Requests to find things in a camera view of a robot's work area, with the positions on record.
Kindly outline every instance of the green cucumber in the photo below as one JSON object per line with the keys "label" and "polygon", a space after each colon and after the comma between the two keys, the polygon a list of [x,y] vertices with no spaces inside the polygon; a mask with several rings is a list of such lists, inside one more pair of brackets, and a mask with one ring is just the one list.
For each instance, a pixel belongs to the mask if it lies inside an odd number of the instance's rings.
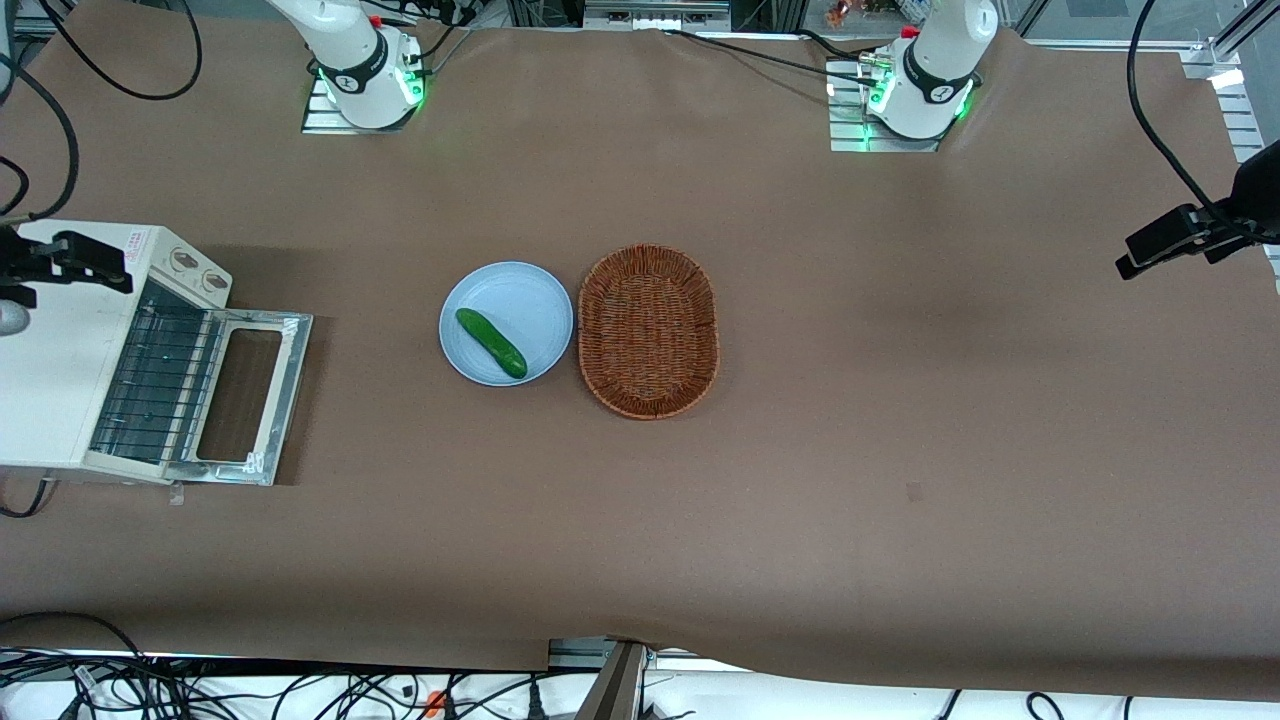
{"label": "green cucumber", "polygon": [[518,379],[522,379],[529,374],[529,365],[525,364],[525,356],[520,354],[520,350],[511,341],[503,337],[498,328],[493,327],[489,318],[485,318],[480,313],[470,307],[458,307],[453,316],[458,319],[458,324],[462,329],[467,331],[467,334],[476,338],[481,347],[493,355],[493,359],[498,361],[498,366],[502,368],[503,373]]}

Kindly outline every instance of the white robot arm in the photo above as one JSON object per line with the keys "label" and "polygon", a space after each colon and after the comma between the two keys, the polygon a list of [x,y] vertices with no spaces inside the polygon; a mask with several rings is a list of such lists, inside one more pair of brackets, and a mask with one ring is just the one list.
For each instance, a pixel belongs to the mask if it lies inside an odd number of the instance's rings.
{"label": "white robot arm", "polygon": [[406,122],[422,102],[417,40],[381,26],[358,0],[268,0],[302,33],[338,111],[361,128]]}
{"label": "white robot arm", "polygon": [[991,0],[934,0],[918,37],[864,55],[879,81],[868,92],[867,109],[904,137],[941,136],[963,111],[974,68],[998,26]]}

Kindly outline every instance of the toaster oven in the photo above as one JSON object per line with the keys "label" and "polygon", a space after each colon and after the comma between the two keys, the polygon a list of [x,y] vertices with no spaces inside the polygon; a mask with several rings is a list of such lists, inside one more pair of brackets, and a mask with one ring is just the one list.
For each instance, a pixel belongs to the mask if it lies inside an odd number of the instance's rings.
{"label": "toaster oven", "polygon": [[18,231],[38,242],[76,231],[120,249],[133,290],[44,287],[31,327],[0,337],[0,468],[70,480],[274,482],[311,315],[228,309],[230,274],[163,227],[40,220]]}

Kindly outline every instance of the plate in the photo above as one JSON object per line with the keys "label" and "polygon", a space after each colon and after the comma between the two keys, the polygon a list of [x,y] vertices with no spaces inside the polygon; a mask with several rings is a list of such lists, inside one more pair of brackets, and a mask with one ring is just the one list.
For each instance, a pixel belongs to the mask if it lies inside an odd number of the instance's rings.
{"label": "plate", "polygon": [[[493,323],[525,356],[529,374],[502,372],[480,342],[453,315],[470,307]],[[493,387],[527,383],[550,370],[573,336],[573,304],[554,275],[529,263],[494,263],[462,278],[440,309],[440,348],[467,379]]]}

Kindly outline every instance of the oval basket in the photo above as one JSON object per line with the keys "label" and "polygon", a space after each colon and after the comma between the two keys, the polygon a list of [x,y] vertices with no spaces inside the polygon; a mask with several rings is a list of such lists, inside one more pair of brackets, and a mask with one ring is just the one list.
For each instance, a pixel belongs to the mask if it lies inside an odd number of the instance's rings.
{"label": "oval basket", "polygon": [[719,372],[712,283],[678,250],[632,245],[607,255],[582,283],[577,318],[582,378],[627,418],[684,413]]}

